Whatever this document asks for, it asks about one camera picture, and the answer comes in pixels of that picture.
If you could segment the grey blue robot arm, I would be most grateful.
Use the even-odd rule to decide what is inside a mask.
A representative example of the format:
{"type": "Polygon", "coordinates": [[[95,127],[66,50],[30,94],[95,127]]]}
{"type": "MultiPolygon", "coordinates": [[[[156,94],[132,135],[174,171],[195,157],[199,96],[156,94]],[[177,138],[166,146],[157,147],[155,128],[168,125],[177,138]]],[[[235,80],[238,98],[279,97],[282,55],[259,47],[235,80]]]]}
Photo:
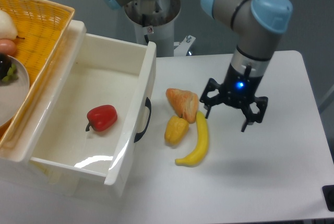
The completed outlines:
{"type": "MultiPolygon", "coordinates": [[[[139,44],[154,42],[159,57],[174,55],[174,21],[180,0],[104,0],[111,9],[123,8],[139,44]]],[[[203,11],[236,32],[240,39],[224,82],[209,79],[200,97],[207,111],[225,104],[240,109],[245,126],[261,123],[267,97],[256,90],[293,12],[289,0],[200,0],[203,11]]]]}

